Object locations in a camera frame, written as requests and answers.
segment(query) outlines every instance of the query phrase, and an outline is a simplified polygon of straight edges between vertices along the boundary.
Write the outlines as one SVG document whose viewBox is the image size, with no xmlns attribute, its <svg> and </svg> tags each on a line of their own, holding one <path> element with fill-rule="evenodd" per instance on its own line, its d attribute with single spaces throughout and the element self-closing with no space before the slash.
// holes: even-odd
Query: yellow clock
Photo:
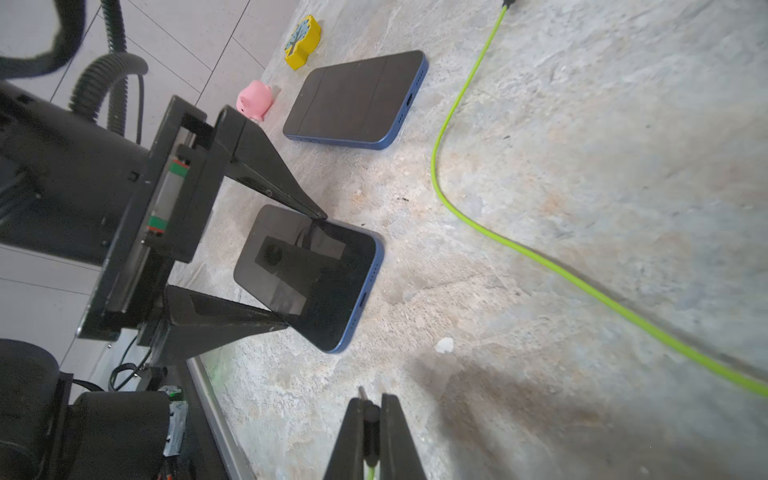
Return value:
<svg viewBox="0 0 768 480">
<path fill-rule="evenodd" d="M 306 58 L 315 51 L 317 44 L 320 43 L 320 25 L 312 15 L 307 15 L 293 30 L 293 33 L 286 43 L 284 51 L 286 52 L 286 63 L 293 70 L 306 63 Z"/>
</svg>

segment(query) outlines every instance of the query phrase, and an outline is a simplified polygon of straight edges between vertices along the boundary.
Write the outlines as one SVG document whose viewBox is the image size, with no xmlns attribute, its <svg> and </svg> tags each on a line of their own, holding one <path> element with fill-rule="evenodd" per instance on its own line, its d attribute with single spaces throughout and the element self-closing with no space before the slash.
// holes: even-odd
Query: black phone screen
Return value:
<svg viewBox="0 0 768 480">
<path fill-rule="evenodd" d="M 323 351 L 350 321 L 376 257 L 371 235 L 272 205 L 253 223 L 234 278 Z"/>
<path fill-rule="evenodd" d="M 304 81 L 283 133 L 380 141 L 402 113 L 424 59 L 415 50 L 316 68 Z"/>
</svg>

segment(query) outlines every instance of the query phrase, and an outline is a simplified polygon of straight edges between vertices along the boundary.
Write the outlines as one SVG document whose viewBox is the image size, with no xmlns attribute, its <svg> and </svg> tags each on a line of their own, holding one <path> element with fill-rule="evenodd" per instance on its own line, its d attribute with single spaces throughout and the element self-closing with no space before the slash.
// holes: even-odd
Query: phone screen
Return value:
<svg viewBox="0 0 768 480">
<path fill-rule="evenodd" d="M 422 51 L 316 68 L 283 126 L 285 135 L 326 140 L 381 141 L 410 107 L 425 64 Z"/>
<path fill-rule="evenodd" d="M 267 205 L 235 281 L 323 351 L 336 348 L 376 256 L 367 233 Z"/>
</svg>

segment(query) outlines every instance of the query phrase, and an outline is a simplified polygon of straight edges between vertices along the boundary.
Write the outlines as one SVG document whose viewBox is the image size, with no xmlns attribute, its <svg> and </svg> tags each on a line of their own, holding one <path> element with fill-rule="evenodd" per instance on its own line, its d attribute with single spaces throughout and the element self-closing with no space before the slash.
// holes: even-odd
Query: white floor tile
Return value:
<svg viewBox="0 0 768 480">
<path fill-rule="evenodd" d="M 208 68 L 214 68 L 248 0 L 133 0 L 132 3 Z"/>
<path fill-rule="evenodd" d="M 197 107 L 208 114 L 209 122 L 215 122 L 224 105 L 234 106 L 237 94 L 250 82 L 261 79 L 262 73 L 264 68 L 259 62 L 236 41 L 230 41 L 203 90 Z"/>
<path fill-rule="evenodd" d="M 85 5 L 85 27 L 91 24 L 100 2 Z M 51 49 L 59 29 L 58 16 L 51 0 L 10 0 L 0 6 L 0 55 L 33 57 Z M 66 67 L 34 78 L 16 78 L 11 83 L 43 100 L 51 100 Z"/>
<path fill-rule="evenodd" d="M 141 144 L 145 147 L 150 147 L 171 96 L 178 95 L 194 104 L 200 95 L 186 81 L 152 58 L 151 55 L 130 39 L 127 41 L 127 49 L 130 53 L 142 57 L 149 65 L 149 73 L 144 76 L 144 126 L 142 128 Z M 97 18 L 88 35 L 85 36 L 80 51 L 72 60 L 67 74 L 61 81 L 61 86 L 53 98 L 53 103 L 60 107 L 68 108 L 72 89 L 77 83 L 80 74 L 94 59 L 106 53 L 108 53 L 108 47 L 104 22 L 101 18 Z M 137 95 L 137 79 L 129 77 L 128 109 L 125 128 L 125 136 L 129 139 L 136 138 Z M 98 118 L 98 123 L 102 126 L 106 124 L 107 108 L 108 99 L 105 99 L 101 105 L 101 112 Z"/>
<path fill-rule="evenodd" d="M 0 280 L 0 337 L 34 343 L 61 363 L 87 303 L 82 293 Z"/>
<path fill-rule="evenodd" d="M 0 245 L 0 248 L 5 249 L 5 250 L 11 250 L 11 251 L 14 251 L 14 252 L 19 252 L 19 253 L 25 253 L 27 255 L 32 255 L 34 257 L 40 257 L 40 258 L 46 259 L 46 260 L 56 260 L 57 262 L 68 263 L 68 264 L 74 265 L 74 266 L 81 266 L 81 267 L 87 268 L 89 270 L 95 270 L 96 272 L 100 272 L 101 271 L 101 266 L 91 265 L 89 263 L 78 262 L 77 260 L 71 260 L 71 259 L 68 259 L 68 258 L 61 258 L 61 257 L 57 257 L 55 255 L 49 255 L 48 253 L 35 252 L 34 250 L 26 250 L 24 248 L 15 247 L 13 245 Z"/>
<path fill-rule="evenodd" d="M 59 369 L 62 372 L 71 373 L 76 379 L 90 381 L 99 359 L 107 351 L 107 344 L 108 342 L 99 340 L 74 339 Z M 70 404 L 85 391 L 86 389 L 73 385 L 69 396 Z"/>
<path fill-rule="evenodd" d="M 99 272 L 0 247 L 0 278 L 91 295 Z"/>
<path fill-rule="evenodd" d="M 130 2 L 122 2 L 125 34 L 192 88 L 203 91 L 210 68 Z"/>
<path fill-rule="evenodd" d="M 298 4 L 298 0 L 250 0 L 233 37 L 266 67 L 277 47 L 288 41 Z"/>
</svg>

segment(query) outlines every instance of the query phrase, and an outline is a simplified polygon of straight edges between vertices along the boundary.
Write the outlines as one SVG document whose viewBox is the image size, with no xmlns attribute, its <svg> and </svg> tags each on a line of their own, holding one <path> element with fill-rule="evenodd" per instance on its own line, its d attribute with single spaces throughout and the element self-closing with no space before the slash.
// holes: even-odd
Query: tile grout line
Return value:
<svg viewBox="0 0 768 480">
<path fill-rule="evenodd" d="M 28 253 L 28 252 L 21 251 L 21 250 L 14 250 L 12 248 L 7 248 L 5 245 L 0 245 L 0 249 L 7 250 L 9 252 L 20 253 L 22 255 L 29 255 L 30 257 L 34 257 L 34 258 L 42 258 L 43 260 L 50 260 L 51 262 L 63 263 L 64 265 L 76 266 L 77 268 L 82 268 L 82 269 L 85 269 L 85 270 L 90 270 L 92 272 L 101 272 L 100 268 L 95 268 L 95 267 L 91 268 L 89 266 L 77 265 L 76 263 L 69 263 L 69 262 L 65 262 L 63 260 L 58 260 L 58 259 L 50 258 L 50 257 L 41 257 L 39 255 L 34 255 L 33 253 Z"/>
<path fill-rule="evenodd" d="M 141 49 L 141 50 L 142 50 L 144 53 L 146 53 L 146 54 L 147 54 L 147 55 L 149 55 L 150 57 L 154 58 L 154 59 L 155 59 L 155 61 L 157 61 L 157 63 L 159 63 L 160 65 L 163 65 L 165 68 L 167 68 L 167 70 L 168 70 L 170 73 L 172 73 L 172 74 L 176 75 L 176 76 L 177 76 L 177 78 L 178 78 L 179 80 L 181 80 L 181 81 L 182 81 L 182 82 L 184 82 L 185 84 L 189 85 L 189 86 L 190 86 L 190 88 L 191 88 L 192 90 L 195 90 L 197 93 L 200 93 L 200 92 L 199 92 L 199 91 L 198 91 L 198 90 L 197 90 L 195 87 L 193 87 L 193 86 L 190 84 L 190 82 L 188 82 L 188 81 L 184 80 L 184 79 L 183 79 L 183 78 L 182 78 L 182 77 L 181 77 L 181 76 L 180 76 L 178 73 L 176 73 L 175 71 L 171 70 L 171 69 L 170 69 L 170 67 L 169 67 L 168 65 L 166 65 L 165 63 L 163 63 L 162 61 L 160 61 L 160 59 L 158 59 L 157 57 L 155 57 L 154 55 L 152 55 L 152 54 L 151 54 L 149 51 L 147 51 L 147 49 L 146 49 L 146 48 L 144 48 L 144 47 L 142 47 L 141 45 L 139 45 L 138 43 L 136 43 L 136 41 L 135 41 L 133 38 L 131 38 L 131 37 L 127 36 L 127 35 L 125 35 L 125 38 L 127 38 L 127 39 L 128 39 L 128 40 L 130 40 L 130 41 L 132 41 L 132 42 L 134 43 L 134 45 L 136 45 L 137 47 L 139 47 L 139 48 L 140 48 L 140 49 Z"/>
<path fill-rule="evenodd" d="M 38 285 L 37 283 L 22 282 L 21 280 L 11 280 L 9 278 L 3 278 L 1 276 L 0 276 L 0 280 L 5 280 L 6 282 L 21 283 L 22 285 L 39 286 L 40 288 L 49 288 L 51 290 L 58 290 L 60 292 L 69 292 L 69 293 L 76 293 L 78 295 L 90 296 L 90 293 L 73 292 L 72 290 L 64 290 L 63 288 L 56 288 L 55 286 Z"/>
<path fill-rule="evenodd" d="M 235 31 L 237 31 L 237 26 L 240 24 L 240 20 L 243 19 L 243 16 L 245 15 L 246 10 L 248 9 L 248 5 L 250 5 L 250 0 L 248 0 L 248 3 L 245 4 L 245 8 L 243 8 L 243 13 L 240 14 L 240 18 L 237 19 L 237 23 L 235 24 L 235 28 L 232 29 L 232 33 L 230 34 L 230 37 L 227 39 L 227 43 L 224 45 L 224 49 L 221 51 L 221 55 L 219 55 L 219 59 L 216 60 L 216 64 L 214 65 L 214 69 L 210 71 L 210 76 L 208 77 L 208 80 L 205 82 L 205 85 L 203 86 L 203 91 L 200 92 L 200 97 L 197 97 L 197 101 L 194 102 L 195 107 L 197 106 L 198 103 L 200 103 L 200 99 L 203 97 L 203 93 L 205 92 L 205 87 L 208 86 L 208 83 L 210 82 L 210 79 L 214 76 L 214 72 L 216 71 L 216 67 L 219 66 L 219 62 L 221 61 L 221 58 L 224 56 L 224 52 L 227 50 L 227 46 L 230 44 L 230 40 L 232 40 L 232 36 L 235 35 Z"/>
<path fill-rule="evenodd" d="M 64 365 L 64 362 L 67 360 L 67 357 L 69 356 L 70 350 L 72 350 L 72 346 L 74 345 L 74 341 L 78 338 L 77 335 L 72 337 L 72 341 L 69 343 L 69 346 L 67 347 L 67 351 L 65 352 L 64 356 L 61 358 L 61 365 Z"/>
<path fill-rule="evenodd" d="M 104 354 L 109 351 L 109 344 L 110 343 L 112 343 L 113 344 L 112 346 L 114 346 L 114 344 L 116 342 L 107 342 L 106 345 L 101 347 L 101 353 L 99 353 L 98 359 L 96 360 L 96 363 L 94 364 L 93 368 L 91 369 L 91 372 L 88 373 L 88 381 L 89 382 L 93 382 L 94 375 L 96 374 L 96 368 L 98 368 L 99 364 L 101 363 L 101 359 L 104 358 Z"/>
<path fill-rule="evenodd" d="M 85 41 L 86 35 L 88 35 L 88 32 L 91 31 L 91 27 L 93 26 L 94 22 L 96 22 L 96 18 L 98 18 L 98 13 L 101 11 L 101 5 L 99 5 L 99 8 L 96 8 L 96 15 L 94 15 L 93 19 L 91 20 L 91 23 L 88 24 L 88 28 L 85 29 L 83 32 L 83 38 L 80 39 L 80 46 L 78 46 L 78 51 L 80 51 L 80 47 L 83 46 L 83 41 Z M 74 55 L 72 55 L 72 58 L 69 59 L 69 62 L 67 62 L 67 67 L 64 70 L 64 74 L 61 76 L 61 78 L 58 79 L 58 83 L 56 84 L 56 88 L 53 90 L 53 95 L 51 95 L 51 99 L 49 100 L 51 103 L 53 103 L 53 97 L 56 96 L 56 92 L 58 92 L 58 88 L 61 87 L 61 83 L 64 81 L 64 77 L 67 76 L 67 72 L 69 71 L 69 68 L 72 66 L 72 62 L 74 61 Z"/>
<path fill-rule="evenodd" d="M 257 63 L 257 64 L 259 64 L 259 66 L 260 66 L 261 68 L 264 68 L 264 69 L 266 70 L 266 68 L 264 67 L 264 65 L 262 65 L 260 61 L 256 60 L 256 57 L 254 57 L 253 55 L 251 55 L 251 54 L 250 54 L 250 52 L 248 51 L 248 49 L 247 49 L 247 48 L 245 48 L 245 47 L 243 46 L 243 44 L 241 44 L 240 42 L 238 42 L 238 41 L 237 41 L 237 38 L 232 38 L 232 39 L 235 41 L 235 43 L 237 43 L 237 44 L 240 46 L 240 48 L 242 48 L 243 50 L 245 50 L 245 52 L 248 54 L 248 56 L 250 56 L 250 57 L 251 57 L 251 58 L 252 58 L 252 59 L 253 59 L 253 60 L 254 60 L 254 61 Z"/>
<path fill-rule="evenodd" d="M 176 43 L 178 43 L 179 45 L 181 45 L 181 47 L 182 47 L 184 50 L 186 50 L 186 51 L 189 51 L 189 52 L 190 52 L 190 55 L 192 55 L 193 57 L 197 58 L 197 55 L 195 55 L 194 53 L 192 53 L 192 52 L 190 51 L 190 49 L 189 49 L 189 48 L 185 47 L 185 46 L 184 46 L 184 44 L 182 44 L 180 41 L 178 41 L 178 40 L 177 40 L 177 39 L 176 39 L 176 38 L 175 38 L 173 35 L 171 35 L 170 33 L 168 33 L 168 31 L 167 31 L 165 28 L 161 27 L 161 26 L 160 26 L 160 24 L 159 24 L 159 23 L 157 23 L 155 20 L 153 20 L 151 16 L 147 15 L 146 13 L 144 13 L 144 10 L 142 10 L 141 8 L 138 8 L 138 7 L 136 6 L 136 4 L 135 4 L 135 3 L 133 3 L 131 0 L 128 0 L 128 3 L 130 3 L 131 5 L 133 5 L 134 7 L 136 7 L 136 9 L 137 9 L 139 12 L 141 12 L 141 14 L 142 14 L 143 16 L 145 16 L 145 17 L 149 18 L 149 19 L 150 19 L 150 22 L 152 22 L 152 23 L 154 23 L 155 25 L 157 25 L 157 27 L 158 27 L 160 30 L 164 31 L 164 32 L 166 33 L 166 35 L 168 35 L 168 36 L 169 36 L 169 37 L 171 37 L 171 38 L 172 38 L 172 39 L 173 39 L 173 40 L 174 40 Z M 210 67 L 208 67 L 208 65 L 206 65 L 204 61 L 200 60 L 199 58 L 197 58 L 197 61 L 199 61 L 201 64 L 203 64 L 203 66 L 204 66 L 205 68 L 208 68 L 208 69 L 210 70 Z"/>
</svg>

